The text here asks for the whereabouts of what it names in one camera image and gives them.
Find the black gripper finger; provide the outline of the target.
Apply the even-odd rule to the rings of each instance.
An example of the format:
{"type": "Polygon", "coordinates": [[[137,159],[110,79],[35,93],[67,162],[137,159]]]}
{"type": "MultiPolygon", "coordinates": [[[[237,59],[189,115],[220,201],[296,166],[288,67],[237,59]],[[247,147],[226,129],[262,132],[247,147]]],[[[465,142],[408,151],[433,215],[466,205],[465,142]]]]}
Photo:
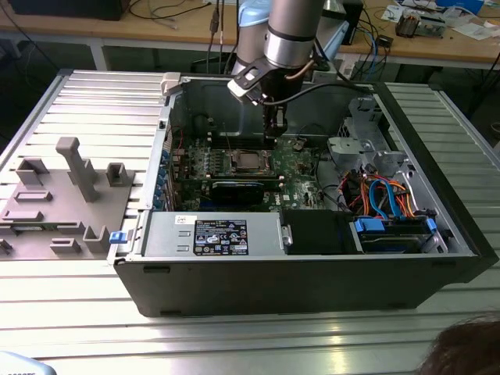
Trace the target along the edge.
{"type": "Polygon", "coordinates": [[[272,150],[277,144],[277,139],[288,130],[288,120],[285,117],[265,118],[263,125],[263,147],[272,150]]]}

